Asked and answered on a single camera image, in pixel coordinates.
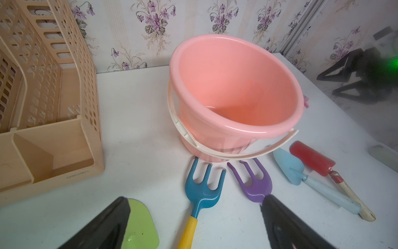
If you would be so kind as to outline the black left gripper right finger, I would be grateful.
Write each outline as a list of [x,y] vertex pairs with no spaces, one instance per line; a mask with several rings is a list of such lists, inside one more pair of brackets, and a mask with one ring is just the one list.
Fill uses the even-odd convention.
[[334,248],[273,195],[264,198],[261,213],[273,249]]

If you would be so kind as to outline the green trowel wooden handle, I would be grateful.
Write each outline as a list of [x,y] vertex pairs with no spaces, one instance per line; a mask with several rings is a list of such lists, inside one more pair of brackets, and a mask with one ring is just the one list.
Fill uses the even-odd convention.
[[148,208],[138,200],[127,201],[130,213],[121,248],[157,249],[160,239]]

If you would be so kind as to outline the light blue plastic trowel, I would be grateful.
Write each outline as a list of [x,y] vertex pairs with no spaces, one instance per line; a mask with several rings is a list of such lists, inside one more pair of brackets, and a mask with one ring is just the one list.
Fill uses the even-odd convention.
[[335,204],[345,208],[352,214],[359,214],[362,211],[360,203],[352,200],[341,192],[323,184],[314,178],[304,174],[304,164],[300,159],[287,151],[278,148],[273,151],[273,156],[287,179],[295,186],[306,183],[308,186],[324,195]]

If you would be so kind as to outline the red shovel wooden handle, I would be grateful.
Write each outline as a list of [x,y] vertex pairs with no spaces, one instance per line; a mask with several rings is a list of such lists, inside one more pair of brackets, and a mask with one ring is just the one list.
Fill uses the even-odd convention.
[[303,164],[310,167],[323,177],[330,176],[336,185],[352,200],[358,202],[362,206],[359,213],[361,218],[368,222],[376,221],[376,215],[366,206],[366,204],[357,196],[357,194],[349,187],[341,175],[332,169],[336,162],[322,155],[316,150],[310,148],[300,141],[295,141],[289,148],[292,155],[300,159]]

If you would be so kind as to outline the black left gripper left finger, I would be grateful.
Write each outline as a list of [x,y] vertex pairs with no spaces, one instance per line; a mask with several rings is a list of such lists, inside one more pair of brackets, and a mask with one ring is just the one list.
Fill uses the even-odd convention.
[[117,198],[60,248],[120,249],[130,211],[127,198]]

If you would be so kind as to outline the purple rake pink handle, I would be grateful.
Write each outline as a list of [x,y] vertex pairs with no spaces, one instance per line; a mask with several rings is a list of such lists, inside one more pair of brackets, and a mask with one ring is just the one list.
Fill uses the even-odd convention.
[[254,203],[263,203],[266,196],[270,195],[273,189],[272,180],[269,176],[266,169],[263,167],[262,163],[257,159],[253,158],[253,161],[257,164],[261,172],[263,173],[263,178],[258,179],[253,171],[251,170],[249,164],[246,161],[240,161],[248,171],[252,184],[250,186],[246,186],[239,176],[237,170],[232,166],[230,162],[227,163],[227,166],[232,170],[235,178],[237,179],[243,193],[245,196]]

